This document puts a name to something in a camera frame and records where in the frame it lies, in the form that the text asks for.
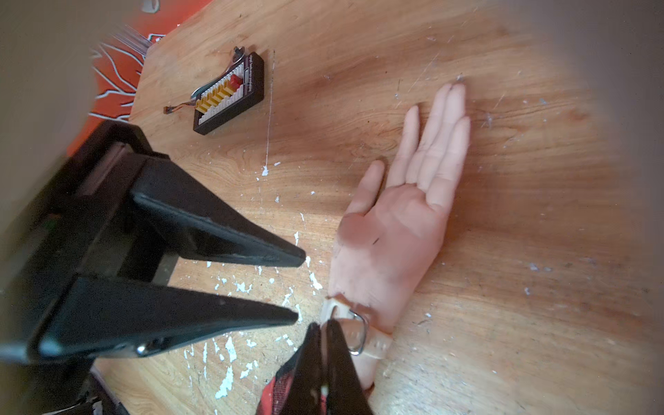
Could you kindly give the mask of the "red black plaid sleeve arm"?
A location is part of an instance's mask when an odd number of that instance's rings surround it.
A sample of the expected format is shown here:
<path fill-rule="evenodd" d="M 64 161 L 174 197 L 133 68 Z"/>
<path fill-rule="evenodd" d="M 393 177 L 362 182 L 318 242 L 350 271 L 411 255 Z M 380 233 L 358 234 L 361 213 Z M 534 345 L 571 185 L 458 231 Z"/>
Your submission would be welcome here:
<path fill-rule="evenodd" d="M 264 388 L 256 414 L 318 414 L 318 395 L 311 377 L 302 373 L 278 373 Z"/>

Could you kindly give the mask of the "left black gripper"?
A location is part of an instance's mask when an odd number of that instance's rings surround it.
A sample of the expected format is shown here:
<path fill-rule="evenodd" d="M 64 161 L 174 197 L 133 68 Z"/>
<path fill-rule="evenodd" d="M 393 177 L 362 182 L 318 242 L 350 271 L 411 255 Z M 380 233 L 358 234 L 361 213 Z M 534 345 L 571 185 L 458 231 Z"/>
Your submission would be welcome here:
<path fill-rule="evenodd" d="M 50 189 L 34 248 L 1 293 L 1 411 L 73 406 L 99 358 L 154 356 L 294 324 L 294 311 L 167 287 L 178 257 L 299 267 L 303 249 L 249 221 L 149 144 L 108 122 Z"/>

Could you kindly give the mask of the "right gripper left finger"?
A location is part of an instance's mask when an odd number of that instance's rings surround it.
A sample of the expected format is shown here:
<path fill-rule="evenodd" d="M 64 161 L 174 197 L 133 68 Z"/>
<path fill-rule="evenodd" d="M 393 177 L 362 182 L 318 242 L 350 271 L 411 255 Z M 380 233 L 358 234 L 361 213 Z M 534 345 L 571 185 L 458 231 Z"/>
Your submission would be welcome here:
<path fill-rule="evenodd" d="M 273 414 L 320 414 L 323 362 L 321 329 L 311 323 L 290 372 L 280 371 L 273 389 Z"/>

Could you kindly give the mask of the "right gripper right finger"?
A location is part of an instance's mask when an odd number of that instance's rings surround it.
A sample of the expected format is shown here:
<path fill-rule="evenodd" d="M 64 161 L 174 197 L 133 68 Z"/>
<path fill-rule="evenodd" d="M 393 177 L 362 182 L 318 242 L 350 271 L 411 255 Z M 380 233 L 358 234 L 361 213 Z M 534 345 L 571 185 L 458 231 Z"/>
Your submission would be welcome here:
<path fill-rule="evenodd" d="M 373 414 L 356 373 L 342 327 L 330 320 L 324 327 L 324 384 L 327 414 Z"/>

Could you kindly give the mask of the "mannequin hand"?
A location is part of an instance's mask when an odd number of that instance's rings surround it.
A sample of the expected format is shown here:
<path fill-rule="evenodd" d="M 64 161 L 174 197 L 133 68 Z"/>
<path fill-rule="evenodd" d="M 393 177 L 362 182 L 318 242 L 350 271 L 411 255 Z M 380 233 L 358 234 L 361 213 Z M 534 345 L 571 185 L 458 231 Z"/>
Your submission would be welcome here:
<path fill-rule="evenodd" d="M 328 294 L 391 332 L 444 244 L 470 148 L 466 87 L 436 93 L 425 124 L 406 113 L 391 165 L 370 164 L 337 230 Z"/>

